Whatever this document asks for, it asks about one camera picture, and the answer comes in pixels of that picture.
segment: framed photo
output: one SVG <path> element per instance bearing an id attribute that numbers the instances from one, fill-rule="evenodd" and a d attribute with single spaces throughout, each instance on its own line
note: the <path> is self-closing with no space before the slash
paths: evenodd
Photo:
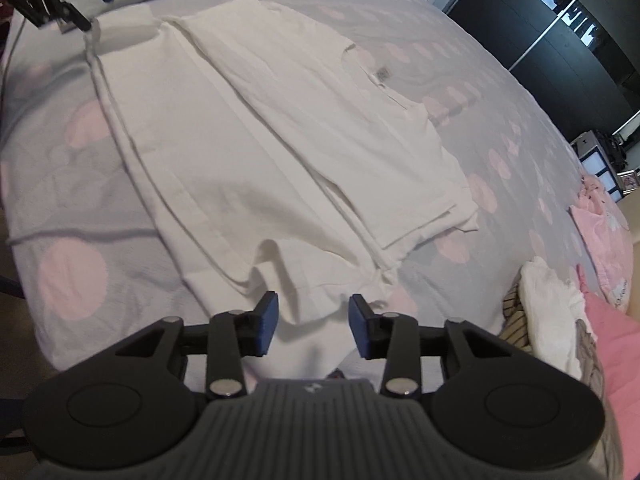
<path id="1" fill-rule="evenodd" d="M 622 192 L 628 193 L 633 191 L 637 187 L 640 187 L 640 177 L 638 177 L 638 172 L 635 170 L 631 171 L 623 171 L 619 173 L 618 176 L 622 181 Z"/>

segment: white fabric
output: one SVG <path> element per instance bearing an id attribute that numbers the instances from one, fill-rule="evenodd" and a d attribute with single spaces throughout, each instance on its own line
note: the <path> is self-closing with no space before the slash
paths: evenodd
<path id="1" fill-rule="evenodd" d="M 576 321 L 583 320 L 587 331 L 595 337 L 580 290 L 571 280 L 560 280 L 537 256 L 522 266 L 518 292 L 536 357 L 580 380 L 582 369 L 576 357 Z"/>
<path id="2" fill-rule="evenodd" d="M 210 314 L 279 293 L 258 374 L 329 373 L 354 348 L 348 297 L 383 301 L 415 244 L 475 227 L 424 106 L 389 97 L 329 27 L 258 0 L 98 22 L 98 95 L 187 284 Z"/>

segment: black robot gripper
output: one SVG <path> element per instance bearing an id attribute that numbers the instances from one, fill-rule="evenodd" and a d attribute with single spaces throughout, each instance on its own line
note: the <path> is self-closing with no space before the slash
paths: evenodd
<path id="1" fill-rule="evenodd" d="M 363 380 L 267 380 L 248 395 L 241 359 L 268 350 L 274 292 L 207 325 L 153 323 L 27 398 L 43 461 L 32 478 L 598 477 L 586 460 L 604 410 L 583 384 L 461 319 L 421 327 L 358 294 L 348 318 L 360 355 L 386 359 L 379 394 Z M 204 394 L 182 382 L 190 354 L 207 355 Z M 422 392 L 423 356 L 440 358 L 435 392 Z"/>

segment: bed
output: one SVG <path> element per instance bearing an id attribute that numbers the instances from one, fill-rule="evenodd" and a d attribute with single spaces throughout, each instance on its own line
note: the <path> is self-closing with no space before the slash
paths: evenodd
<path id="1" fill-rule="evenodd" d="M 156 15 L 186 16 L 226 1 L 149 4 Z M 409 254 L 391 310 L 431 326 L 462 317 L 497 333 L 502 298 L 536 255 L 562 279 L 577 281 L 582 264 L 597 290 L 568 214 L 580 163 L 533 97 L 472 37 L 425 0 L 271 1 L 350 38 L 365 64 L 386 69 L 391 89 L 423 102 L 479 205 L 478 231 L 445 232 Z M 21 22 L 13 20 L 7 51 Z M 63 370 L 161 317 L 206 322 L 126 172 L 81 33 L 27 23 L 4 92 L 2 200 L 45 357 Z M 375 383 L 382 376 L 382 364 L 355 352 L 339 367 Z M 442 382 L 437 359 L 423 359 L 423 374 L 427 391 Z M 204 363 L 193 358 L 186 384 L 201 390 L 203 382 Z"/>

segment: pink garment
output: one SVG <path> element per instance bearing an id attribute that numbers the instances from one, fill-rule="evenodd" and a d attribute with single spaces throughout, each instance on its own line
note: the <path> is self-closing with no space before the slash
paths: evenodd
<path id="1" fill-rule="evenodd" d="M 578 266 L 586 313 L 598 337 L 605 393 L 618 423 L 624 480 L 640 474 L 640 323 L 589 291 Z"/>
<path id="2" fill-rule="evenodd" d="M 571 214 L 591 255 L 605 298 L 616 309 L 626 312 L 634 272 L 629 225 L 599 178 L 586 174 L 582 183 Z"/>

